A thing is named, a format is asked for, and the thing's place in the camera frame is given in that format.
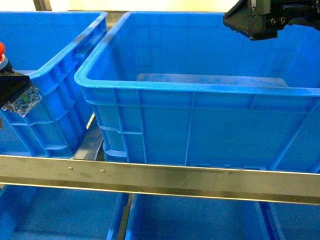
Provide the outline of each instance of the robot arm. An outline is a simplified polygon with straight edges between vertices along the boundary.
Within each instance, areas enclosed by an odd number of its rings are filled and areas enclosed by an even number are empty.
[[[5,46],[0,42],[0,108],[24,117],[41,99],[30,77],[14,70],[5,56]]]
[[[320,30],[319,0],[240,0],[223,16],[223,24],[250,40],[278,37],[286,25]]]

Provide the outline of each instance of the metal rail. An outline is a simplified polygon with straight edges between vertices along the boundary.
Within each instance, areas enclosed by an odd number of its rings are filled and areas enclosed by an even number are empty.
[[[0,156],[0,183],[320,204],[320,174]]]

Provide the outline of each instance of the plastic bin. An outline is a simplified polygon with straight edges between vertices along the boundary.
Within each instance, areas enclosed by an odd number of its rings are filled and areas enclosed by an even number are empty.
[[[6,186],[0,191],[1,240],[115,240],[128,195]]]
[[[75,74],[111,161],[318,172],[320,32],[250,41],[221,13],[130,12]]]
[[[0,12],[0,41],[42,101],[22,118],[0,109],[0,154],[72,157],[92,108],[74,74],[106,34],[105,12]]]
[[[275,203],[280,240],[320,240],[320,206]]]
[[[125,240],[271,240],[273,219],[258,202],[136,194]]]

